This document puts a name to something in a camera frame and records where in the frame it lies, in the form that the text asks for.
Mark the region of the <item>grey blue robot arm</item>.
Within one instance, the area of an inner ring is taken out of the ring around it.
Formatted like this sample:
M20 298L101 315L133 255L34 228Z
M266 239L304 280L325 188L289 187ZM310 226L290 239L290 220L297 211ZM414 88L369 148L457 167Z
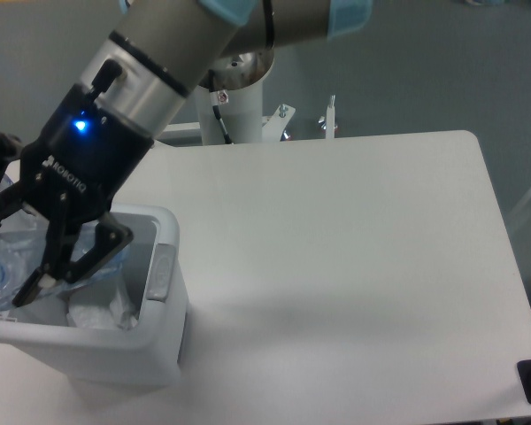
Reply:
M23 207L48 223L42 260L0 311L84 281L132 231L112 200L212 64L360 29L369 1L135 1L36 140L0 132L0 227Z

